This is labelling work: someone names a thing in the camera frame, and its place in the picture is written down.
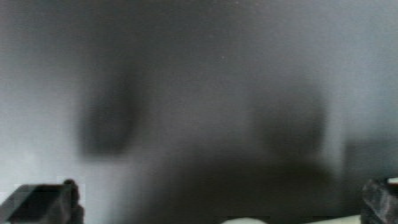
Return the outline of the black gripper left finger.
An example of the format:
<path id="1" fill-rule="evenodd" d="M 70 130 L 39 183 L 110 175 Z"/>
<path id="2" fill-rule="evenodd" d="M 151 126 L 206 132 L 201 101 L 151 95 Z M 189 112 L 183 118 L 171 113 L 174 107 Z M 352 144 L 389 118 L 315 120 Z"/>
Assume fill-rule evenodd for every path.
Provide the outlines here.
<path id="1" fill-rule="evenodd" d="M 73 179 L 61 184 L 25 184 L 0 204 L 0 224 L 86 224 Z"/>

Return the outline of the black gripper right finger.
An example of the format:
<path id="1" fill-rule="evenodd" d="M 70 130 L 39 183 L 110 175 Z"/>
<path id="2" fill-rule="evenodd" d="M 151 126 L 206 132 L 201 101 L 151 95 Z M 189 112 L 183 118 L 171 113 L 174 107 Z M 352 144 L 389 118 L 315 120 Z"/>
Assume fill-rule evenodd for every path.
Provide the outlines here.
<path id="1" fill-rule="evenodd" d="M 361 224 L 398 224 L 398 178 L 370 180 L 363 202 Z"/>

